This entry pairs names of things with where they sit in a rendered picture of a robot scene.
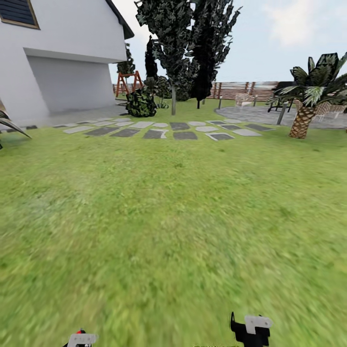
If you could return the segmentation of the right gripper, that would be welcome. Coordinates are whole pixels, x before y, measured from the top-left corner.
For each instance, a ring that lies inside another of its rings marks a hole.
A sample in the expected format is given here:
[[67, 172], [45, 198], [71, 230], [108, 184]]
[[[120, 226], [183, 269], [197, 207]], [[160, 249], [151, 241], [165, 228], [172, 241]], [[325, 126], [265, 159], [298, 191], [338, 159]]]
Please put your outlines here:
[[231, 314], [231, 330], [236, 334], [236, 340], [243, 342], [244, 347], [256, 345], [257, 347], [269, 346], [268, 337], [270, 337], [269, 328], [255, 327], [255, 334], [249, 334], [244, 324], [235, 323], [234, 312]]

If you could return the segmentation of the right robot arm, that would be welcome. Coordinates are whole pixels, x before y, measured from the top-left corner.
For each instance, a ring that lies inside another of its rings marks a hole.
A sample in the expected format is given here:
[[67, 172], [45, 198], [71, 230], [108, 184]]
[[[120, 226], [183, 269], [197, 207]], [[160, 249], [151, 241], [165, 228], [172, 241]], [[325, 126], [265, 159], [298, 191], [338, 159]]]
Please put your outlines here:
[[244, 347], [264, 347], [269, 346], [269, 328], [272, 327], [272, 320], [269, 317], [246, 315], [245, 325], [235, 323], [234, 312], [231, 314], [231, 330], [236, 334], [236, 340], [243, 342]]

